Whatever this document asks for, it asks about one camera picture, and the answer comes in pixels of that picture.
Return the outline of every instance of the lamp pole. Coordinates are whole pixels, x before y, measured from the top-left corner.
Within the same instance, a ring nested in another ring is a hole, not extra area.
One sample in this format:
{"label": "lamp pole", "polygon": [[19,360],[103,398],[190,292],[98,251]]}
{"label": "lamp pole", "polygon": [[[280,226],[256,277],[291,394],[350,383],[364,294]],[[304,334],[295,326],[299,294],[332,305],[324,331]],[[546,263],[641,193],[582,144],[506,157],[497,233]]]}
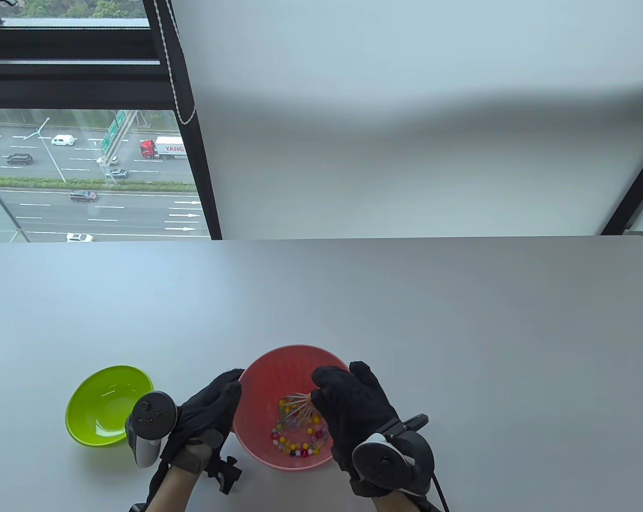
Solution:
{"label": "lamp pole", "polygon": [[53,158],[53,155],[51,154],[51,150],[49,149],[48,144],[46,144],[43,137],[41,137],[41,130],[43,129],[44,126],[46,126],[46,123],[49,122],[50,120],[51,118],[47,117],[46,120],[43,123],[41,123],[41,126],[39,126],[38,129],[36,129],[36,132],[24,137],[23,140],[26,141],[27,139],[29,139],[30,137],[33,137],[34,135],[38,136],[39,139],[41,140],[41,144],[44,145],[44,149],[46,149],[46,153],[48,153],[49,156],[51,157],[51,161],[55,166],[55,170],[58,171],[58,174],[60,174],[60,179],[63,180],[64,182],[67,182],[67,180],[65,180],[65,176],[63,176],[63,173],[60,171],[60,167],[58,167],[58,164],[55,162],[55,158]]}

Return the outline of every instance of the road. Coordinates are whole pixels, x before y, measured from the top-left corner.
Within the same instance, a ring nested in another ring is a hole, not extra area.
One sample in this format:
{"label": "road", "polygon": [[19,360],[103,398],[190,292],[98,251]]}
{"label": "road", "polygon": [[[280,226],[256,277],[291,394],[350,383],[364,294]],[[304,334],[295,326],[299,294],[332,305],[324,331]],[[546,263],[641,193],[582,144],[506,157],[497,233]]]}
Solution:
{"label": "road", "polygon": [[[0,126],[0,176],[28,176],[33,178],[56,178],[60,175],[46,149],[35,135],[31,139],[23,137],[34,132],[29,127]],[[51,138],[58,134],[72,135],[77,138],[74,146],[52,146]],[[50,129],[42,130],[42,137],[49,145],[53,159],[61,168],[65,179],[82,178],[96,180],[104,178],[96,159],[102,156],[101,139],[105,132],[100,130]],[[118,168],[129,171],[130,180],[141,181],[194,181],[187,159],[144,160],[141,158],[141,140],[156,139],[157,134],[136,133],[131,130],[124,137],[116,155],[120,159]],[[13,153],[29,153],[34,163],[26,166],[13,166],[6,163],[6,156]]]}
{"label": "road", "polygon": [[95,241],[209,239],[200,199],[190,194],[100,193],[94,203],[61,190],[0,189],[32,242],[64,242],[67,233]]}

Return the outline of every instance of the white wall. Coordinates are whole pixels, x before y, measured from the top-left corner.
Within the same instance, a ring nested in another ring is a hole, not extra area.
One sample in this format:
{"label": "white wall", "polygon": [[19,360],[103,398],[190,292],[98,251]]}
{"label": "white wall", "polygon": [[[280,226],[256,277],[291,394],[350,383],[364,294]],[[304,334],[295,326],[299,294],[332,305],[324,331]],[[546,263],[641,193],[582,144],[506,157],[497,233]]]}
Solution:
{"label": "white wall", "polygon": [[174,6],[224,237],[596,234],[643,165],[643,0]]}

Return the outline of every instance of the pink bowl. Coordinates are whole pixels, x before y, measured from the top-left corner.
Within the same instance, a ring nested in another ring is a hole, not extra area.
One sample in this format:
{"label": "pink bowl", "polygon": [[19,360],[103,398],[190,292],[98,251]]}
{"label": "pink bowl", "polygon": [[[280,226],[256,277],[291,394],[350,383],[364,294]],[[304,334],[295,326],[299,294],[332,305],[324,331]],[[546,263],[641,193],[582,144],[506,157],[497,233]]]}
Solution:
{"label": "pink bowl", "polygon": [[272,444],[270,434],[279,418],[278,402],[290,393],[309,393],[316,388],[312,371],[319,366],[347,368],[324,349],[290,345],[267,352],[241,375],[243,396],[234,417],[234,433],[243,448],[255,459],[283,471],[316,468],[331,459],[330,437],[319,454],[306,459],[291,457]]}

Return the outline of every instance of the window frame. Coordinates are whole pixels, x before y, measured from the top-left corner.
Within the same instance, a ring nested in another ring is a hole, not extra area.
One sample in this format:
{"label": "window frame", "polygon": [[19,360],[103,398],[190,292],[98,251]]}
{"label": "window frame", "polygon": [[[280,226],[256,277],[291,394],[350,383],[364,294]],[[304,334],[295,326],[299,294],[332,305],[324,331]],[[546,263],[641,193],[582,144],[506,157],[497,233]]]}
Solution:
{"label": "window frame", "polygon": [[[153,0],[148,20],[6,19],[0,27],[0,109],[172,110],[177,116]],[[167,6],[158,3],[177,100],[194,100]],[[222,239],[197,115],[177,118],[212,239]]]}

